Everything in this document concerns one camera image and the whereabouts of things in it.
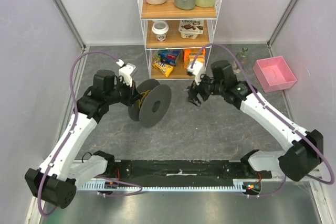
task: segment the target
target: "yellow wire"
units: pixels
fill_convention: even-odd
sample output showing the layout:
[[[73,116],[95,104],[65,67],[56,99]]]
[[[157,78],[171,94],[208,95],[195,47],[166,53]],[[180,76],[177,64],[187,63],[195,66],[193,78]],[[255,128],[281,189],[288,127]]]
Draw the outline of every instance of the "yellow wire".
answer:
[[[147,96],[151,91],[152,91],[152,90],[150,89],[150,90],[147,90],[147,91],[141,93],[141,94],[142,94],[142,98],[141,98],[141,100],[139,100],[139,109],[141,108],[141,105],[142,105],[143,101],[145,100],[146,96]]]

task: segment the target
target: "shelving unit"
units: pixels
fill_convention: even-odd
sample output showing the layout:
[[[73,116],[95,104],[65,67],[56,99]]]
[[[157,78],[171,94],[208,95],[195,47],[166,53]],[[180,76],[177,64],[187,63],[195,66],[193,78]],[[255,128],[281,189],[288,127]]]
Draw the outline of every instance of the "shelving unit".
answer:
[[[206,44],[212,43],[216,31],[219,12],[222,0],[216,0],[215,6],[201,8],[196,6],[192,10],[182,10],[174,5],[174,0],[167,0],[162,5],[150,5],[145,0],[138,0],[139,15],[141,21],[142,36],[145,47],[148,74],[150,78],[158,80],[190,79],[184,68],[183,56],[179,57],[177,66],[166,78],[157,69],[152,68],[152,61],[156,50],[160,49],[185,49],[201,48]],[[183,39],[179,29],[181,19],[204,19],[203,34],[196,39]],[[165,41],[157,41],[152,32],[153,21],[165,20],[169,25],[169,31]],[[205,61],[206,66],[209,61],[211,47],[207,48]]]

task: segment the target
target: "wooden shelf board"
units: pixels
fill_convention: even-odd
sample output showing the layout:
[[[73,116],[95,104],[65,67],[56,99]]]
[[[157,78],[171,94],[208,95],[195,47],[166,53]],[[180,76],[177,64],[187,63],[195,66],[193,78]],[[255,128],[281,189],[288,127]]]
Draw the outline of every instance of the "wooden shelf board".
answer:
[[[177,66],[174,67],[172,73],[167,78],[160,71],[152,66],[151,78],[158,80],[174,80],[174,79],[194,79],[194,76],[187,75],[187,70],[184,68],[183,55],[181,54],[177,59]]]
[[[147,31],[147,41],[146,48],[192,48],[192,47],[203,47],[209,42],[208,26],[207,22],[204,21],[203,33],[199,34],[196,39],[184,39],[181,37],[179,32],[179,20],[167,20],[169,25],[169,30],[167,32],[167,37],[165,41],[158,41],[156,39],[155,33],[152,32],[153,21],[148,22]]]
[[[174,5],[174,0],[167,0],[161,5],[150,5],[143,0],[142,19],[206,19],[217,18],[215,6],[202,8],[195,6],[192,10],[182,10]]]

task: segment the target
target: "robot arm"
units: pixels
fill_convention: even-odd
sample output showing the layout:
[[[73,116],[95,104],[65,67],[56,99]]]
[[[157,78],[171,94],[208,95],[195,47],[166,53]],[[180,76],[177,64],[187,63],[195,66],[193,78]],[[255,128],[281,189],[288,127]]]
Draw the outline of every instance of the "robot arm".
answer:
[[[48,167],[51,167],[42,190],[42,200],[60,208],[67,207],[73,200],[77,188],[97,175],[114,176],[114,156],[97,151],[83,164],[71,169],[71,165],[82,144],[109,111],[109,106],[123,103],[131,106],[142,98],[136,88],[131,75],[135,66],[125,65],[121,60],[119,76],[113,71],[99,70],[94,78],[93,85],[89,87],[84,96],[77,101],[78,118],[74,124],[73,114],[64,134],[57,145],[38,169],[29,169],[25,175],[28,186],[34,196],[37,196],[42,176]],[[52,158],[57,153],[68,133],[71,133],[65,145],[57,154],[55,161]]]
[[[226,61],[217,61],[211,65],[213,77],[205,74],[203,64],[195,62],[193,68],[189,65],[188,73],[195,80],[188,88],[188,101],[200,106],[198,96],[206,101],[210,95],[220,95],[226,102],[251,116],[263,126],[281,145],[280,152],[257,151],[249,158],[251,167],[256,170],[281,169],[290,179],[299,181],[321,163],[321,158],[295,131],[306,136],[321,152],[323,152],[323,136],[317,130],[308,132],[305,128],[290,121],[276,110],[257,92],[265,105],[262,105],[245,81],[237,81],[231,65]],[[288,128],[274,113],[291,124],[295,129]]]

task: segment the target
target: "black cable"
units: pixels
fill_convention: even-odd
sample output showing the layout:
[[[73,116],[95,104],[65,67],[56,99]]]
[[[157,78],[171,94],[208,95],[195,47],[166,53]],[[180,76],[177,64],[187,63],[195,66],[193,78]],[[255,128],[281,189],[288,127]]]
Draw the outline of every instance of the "black cable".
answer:
[[[92,157],[92,153],[91,153],[91,152],[85,152],[84,155],[83,155],[83,157],[82,157],[82,163],[84,163],[84,160],[83,160],[83,159],[84,159],[85,155],[88,154],[88,153],[89,153],[89,154],[91,155],[91,157]]]

